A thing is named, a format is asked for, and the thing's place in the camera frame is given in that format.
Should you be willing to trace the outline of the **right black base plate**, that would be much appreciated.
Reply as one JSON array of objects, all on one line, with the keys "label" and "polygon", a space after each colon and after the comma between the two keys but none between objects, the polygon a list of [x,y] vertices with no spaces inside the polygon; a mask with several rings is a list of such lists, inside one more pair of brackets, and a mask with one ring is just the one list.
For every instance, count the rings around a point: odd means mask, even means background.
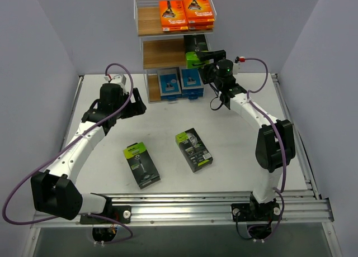
[{"label": "right black base plate", "polygon": [[238,222],[277,221],[281,214],[281,208],[276,202],[267,204],[233,203],[231,209],[233,221]]}]

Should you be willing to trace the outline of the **black green razor box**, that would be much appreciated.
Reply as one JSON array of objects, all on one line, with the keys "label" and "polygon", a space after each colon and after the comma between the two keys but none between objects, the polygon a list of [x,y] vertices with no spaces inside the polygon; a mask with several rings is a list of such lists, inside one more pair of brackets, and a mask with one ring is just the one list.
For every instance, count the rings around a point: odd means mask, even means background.
[{"label": "black green razor box", "polygon": [[196,55],[198,51],[208,52],[208,46],[206,43],[206,37],[204,34],[201,35],[185,35],[183,37],[185,47],[185,59],[186,68],[200,68],[209,61],[200,61]]},{"label": "black green razor box", "polygon": [[143,142],[128,146],[123,153],[140,189],[160,181],[159,172]]}]

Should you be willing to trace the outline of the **grey blue razor box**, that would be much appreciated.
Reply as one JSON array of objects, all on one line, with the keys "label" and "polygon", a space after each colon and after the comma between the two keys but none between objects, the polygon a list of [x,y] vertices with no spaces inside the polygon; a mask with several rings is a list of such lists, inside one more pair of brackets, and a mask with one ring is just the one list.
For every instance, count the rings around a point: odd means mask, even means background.
[{"label": "grey blue razor box", "polygon": [[203,88],[195,88],[195,89],[183,89],[182,90],[182,98],[187,98],[190,100],[198,99],[203,97],[204,89]]}]

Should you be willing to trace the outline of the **black box with face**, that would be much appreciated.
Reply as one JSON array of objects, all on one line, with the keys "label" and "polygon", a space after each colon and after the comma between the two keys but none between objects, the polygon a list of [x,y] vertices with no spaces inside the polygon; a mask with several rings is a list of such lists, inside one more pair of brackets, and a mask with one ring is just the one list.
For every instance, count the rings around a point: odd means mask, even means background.
[{"label": "black box with face", "polygon": [[212,164],[213,157],[194,128],[177,134],[175,140],[193,173]]}]

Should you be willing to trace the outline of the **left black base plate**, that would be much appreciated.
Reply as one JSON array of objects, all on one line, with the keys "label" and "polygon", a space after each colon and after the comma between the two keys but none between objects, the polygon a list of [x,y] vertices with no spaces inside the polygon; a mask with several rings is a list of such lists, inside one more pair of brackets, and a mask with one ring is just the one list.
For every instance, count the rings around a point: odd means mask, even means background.
[{"label": "left black base plate", "polygon": [[[131,209],[132,206],[129,205],[114,206],[111,212],[103,212],[100,216],[110,218],[120,223],[128,224],[131,223]],[[100,225],[111,224],[112,222],[102,218],[85,215],[80,217],[79,223],[81,225]]]}]

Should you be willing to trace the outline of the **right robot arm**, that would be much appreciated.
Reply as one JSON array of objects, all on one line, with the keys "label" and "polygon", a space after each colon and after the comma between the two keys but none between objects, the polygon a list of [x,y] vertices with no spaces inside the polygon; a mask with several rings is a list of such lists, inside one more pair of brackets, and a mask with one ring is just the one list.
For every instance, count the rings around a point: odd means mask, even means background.
[{"label": "right robot arm", "polygon": [[222,106],[258,132],[255,157],[261,167],[261,179],[251,193],[248,212],[254,219],[262,219],[276,209],[276,195],[285,189],[287,167],[296,154],[293,124],[276,118],[253,100],[253,94],[263,87],[246,90],[235,78],[240,63],[254,60],[263,64],[263,60],[238,56],[231,61],[225,50],[198,51],[196,56],[203,83],[212,87]]}]

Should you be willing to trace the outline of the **blue Harry's box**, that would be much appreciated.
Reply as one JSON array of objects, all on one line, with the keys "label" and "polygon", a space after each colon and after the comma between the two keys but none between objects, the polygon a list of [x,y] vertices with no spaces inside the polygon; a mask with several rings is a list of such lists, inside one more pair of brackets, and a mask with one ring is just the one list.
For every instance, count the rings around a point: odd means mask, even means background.
[{"label": "blue Harry's box", "polygon": [[158,83],[161,100],[176,100],[182,96],[176,68],[158,69]]},{"label": "blue Harry's box", "polygon": [[180,77],[182,89],[199,89],[203,87],[198,69],[180,68]]}]

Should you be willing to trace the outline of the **narrow orange Fusion5 razor box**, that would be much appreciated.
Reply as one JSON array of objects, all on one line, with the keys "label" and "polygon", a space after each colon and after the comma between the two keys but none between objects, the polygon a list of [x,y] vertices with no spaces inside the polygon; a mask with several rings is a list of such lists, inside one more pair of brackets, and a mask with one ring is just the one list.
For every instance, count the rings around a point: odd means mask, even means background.
[{"label": "narrow orange Fusion5 razor box", "polygon": [[189,24],[215,21],[215,14],[209,0],[182,1]]}]

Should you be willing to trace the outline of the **black green razor box front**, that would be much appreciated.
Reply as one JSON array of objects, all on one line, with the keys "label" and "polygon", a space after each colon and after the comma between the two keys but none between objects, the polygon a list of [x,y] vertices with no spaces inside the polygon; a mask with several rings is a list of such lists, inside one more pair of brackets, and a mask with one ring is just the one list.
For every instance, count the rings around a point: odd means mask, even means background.
[{"label": "black green razor box front", "polygon": [[159,172],[143,142],[128,146],[123,153],[140,189],[160,181]]}]

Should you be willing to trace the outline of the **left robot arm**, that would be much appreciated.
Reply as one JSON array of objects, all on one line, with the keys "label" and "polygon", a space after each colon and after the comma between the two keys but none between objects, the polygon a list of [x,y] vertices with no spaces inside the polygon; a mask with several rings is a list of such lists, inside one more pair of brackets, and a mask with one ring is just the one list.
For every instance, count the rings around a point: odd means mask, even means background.
[{"label": "left robot arm", "polygon": [[31,177],[35,209],[67,220],[92,214],[100,223],[109,222],[114,215],[111,198],[103,194],[80,193],[76,180],[91,152],[116,121],[142,115],[145,110],[137,88],[127,92],[119,84],[103,84],[100,97],[83,114],[69,149],[45,171],[36,172]]}]

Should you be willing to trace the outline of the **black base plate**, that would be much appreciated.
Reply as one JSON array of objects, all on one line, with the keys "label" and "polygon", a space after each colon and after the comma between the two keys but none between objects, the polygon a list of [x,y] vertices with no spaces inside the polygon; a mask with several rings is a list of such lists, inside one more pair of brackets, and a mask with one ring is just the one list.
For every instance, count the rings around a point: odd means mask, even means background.
[{"label": "black base plate", "polygon": [[[110,218],[120,223],[128,224],[131,223],[131,209],[132,206],[129,205],[114,206],[111,212],[103,212],[100,216]],[[79,223],[81,225],[100,225],[111,224],[112,222],[102,218],[85,215],[80,217]]]},{"label": "black base plate", "polygon": [[231,209],[233,221],[238,222],[277,221],[281,214],[281,208],[276,202],[267,204],[233,203]]}]

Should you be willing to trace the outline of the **orange razor box on shelf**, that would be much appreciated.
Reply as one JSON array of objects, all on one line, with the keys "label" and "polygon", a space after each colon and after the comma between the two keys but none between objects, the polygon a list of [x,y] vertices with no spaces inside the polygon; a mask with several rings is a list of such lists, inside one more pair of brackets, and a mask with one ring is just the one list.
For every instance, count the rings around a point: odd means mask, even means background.
[{"label": "orange razor box on shelf", "polygon": [[189,23],[188,28],[189,30],[193,30],[193,31],[211,30],[214,28],[214,22]]}]

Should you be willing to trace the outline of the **large orange Fusion5 razor box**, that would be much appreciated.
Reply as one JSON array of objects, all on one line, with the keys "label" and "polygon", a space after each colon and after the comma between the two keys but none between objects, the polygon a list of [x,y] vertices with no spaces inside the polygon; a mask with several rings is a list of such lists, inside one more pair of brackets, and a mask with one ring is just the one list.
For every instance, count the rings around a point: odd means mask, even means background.
[{"label": "large orange Fusion5 razor box", "polygon": [[163,32],[189,30],[182,0],[159,1],[159,14]]}]

